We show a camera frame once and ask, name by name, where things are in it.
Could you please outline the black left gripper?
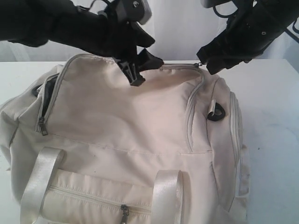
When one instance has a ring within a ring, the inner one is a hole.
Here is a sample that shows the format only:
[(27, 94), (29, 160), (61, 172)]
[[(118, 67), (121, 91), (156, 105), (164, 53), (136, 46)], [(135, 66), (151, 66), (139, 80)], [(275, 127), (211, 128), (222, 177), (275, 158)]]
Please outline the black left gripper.
[[(145, 82), (139, 72), (157, 70), (163, 60), (145, 48), (155, 43), (138, 22), (123, 22), (94, 14), (87, 8), (71, 5), (69, 10), (59, 13), (51, 26), (49, 40), (72, 46), (98, 56), (114, 57), (131, 86)], [(144, 49), (137, 55), (136, 48)], [(133, 62), (137, 55), (137, 68)]]

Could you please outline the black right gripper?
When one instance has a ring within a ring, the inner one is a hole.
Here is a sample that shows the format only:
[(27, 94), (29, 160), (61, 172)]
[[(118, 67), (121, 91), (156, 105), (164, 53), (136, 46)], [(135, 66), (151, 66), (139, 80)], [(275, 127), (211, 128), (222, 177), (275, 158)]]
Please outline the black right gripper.
[(211, 75), (261, 55), (299, 16), (297, 0), (242, 0), (227, 27), (197, 57)]

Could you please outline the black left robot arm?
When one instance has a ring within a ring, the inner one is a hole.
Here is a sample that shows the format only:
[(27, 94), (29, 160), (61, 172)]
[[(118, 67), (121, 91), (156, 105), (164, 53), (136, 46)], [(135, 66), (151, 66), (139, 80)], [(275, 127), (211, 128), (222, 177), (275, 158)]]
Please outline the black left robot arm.
[(151, 15), (145, 0), (107, 0), (98, 13), (70, 0), (3, 0), (0, 39), (29, 47), (53, 41), (110, 57), (131, 86), (140, 86), (145, 80), (142, 71), (164, 63), (148, 52), (155, 39), (142, 25)]

